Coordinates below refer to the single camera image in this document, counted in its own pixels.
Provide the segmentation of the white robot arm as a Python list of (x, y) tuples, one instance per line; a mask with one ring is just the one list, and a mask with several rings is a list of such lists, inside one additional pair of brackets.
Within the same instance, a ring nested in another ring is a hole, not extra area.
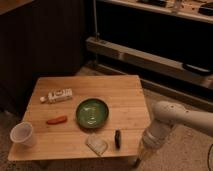
[(182, 124), (213, 137), (213, 113), (187, 110), (183, 105), (159, 101), (152, 106), (154, 118), (145, 129), (145, 147), (159, 149), (176, 124)]

